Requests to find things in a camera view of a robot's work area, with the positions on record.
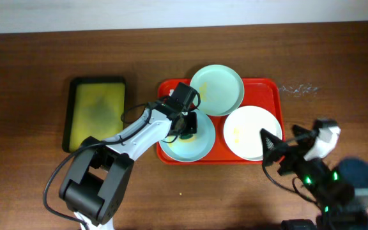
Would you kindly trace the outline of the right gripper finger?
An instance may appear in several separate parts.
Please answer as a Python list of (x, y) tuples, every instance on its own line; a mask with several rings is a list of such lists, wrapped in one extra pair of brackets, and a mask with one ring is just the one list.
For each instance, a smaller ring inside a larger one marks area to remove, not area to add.
[(311, 138), (313, 137), (312, 130), (307, 130), (299, 125), (292, 126), (294, 138)]
[(262, 128), (259, 133), (263, 146), (262, 164), (264, 166), (270, 166), (274, 162), (278, 162), (285, 155), (289, 145), (264, 128)]

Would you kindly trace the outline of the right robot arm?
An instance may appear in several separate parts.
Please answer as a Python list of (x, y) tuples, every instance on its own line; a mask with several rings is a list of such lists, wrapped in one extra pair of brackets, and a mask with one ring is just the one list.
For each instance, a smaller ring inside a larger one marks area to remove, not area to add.
[(283, 220), (279, 229), (368, 229), (368, 163), (360, 158), (342, 159), (329, 168), (323, 159), (341, 134), (334, 119), (317, 119), (310, 130), (292, 127), (294, 137), (283, 141), (266, 129), (259, 134), (263, 145), (262, 168), (279, 163), (278, 174), (292, 174), (309, 195), (293, 184), (289, 192), (320, 210), (315, 221)]

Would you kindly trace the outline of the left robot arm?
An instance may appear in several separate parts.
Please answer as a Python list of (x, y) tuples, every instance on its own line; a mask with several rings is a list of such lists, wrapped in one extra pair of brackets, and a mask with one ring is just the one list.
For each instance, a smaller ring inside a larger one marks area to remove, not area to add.
[(147, 103), (142, 115), (120, 133), (99, 141), (88, 137), (64, 159), (71, 163), (59, 197), (82, 229), (112, 229), (135, 161), (152, 145), (169, 136), (196, 131), (191, 99), (163, 96)]

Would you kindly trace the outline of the yellow green sponge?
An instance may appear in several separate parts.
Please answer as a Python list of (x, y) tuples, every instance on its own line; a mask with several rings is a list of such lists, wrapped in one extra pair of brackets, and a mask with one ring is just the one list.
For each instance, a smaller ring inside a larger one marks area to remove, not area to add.
[(190, 140), (193, 137), (194, 137), (193, 134), (186, 134), (186, 135), (181, 135), (180, 139), (186, 141), (186, 140)]

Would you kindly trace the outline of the light blue plate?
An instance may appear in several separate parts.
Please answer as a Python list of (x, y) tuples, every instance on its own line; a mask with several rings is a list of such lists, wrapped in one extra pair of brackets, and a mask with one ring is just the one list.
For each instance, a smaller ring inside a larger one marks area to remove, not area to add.
[(159, 141), (162, 151), (170, 158), (179, 162), (195, 162), (204, 158), (215, 144), (215, 127), (211, 119), (200, 110), (197, 114), (197, 132), (187, 139), (166, 137)]

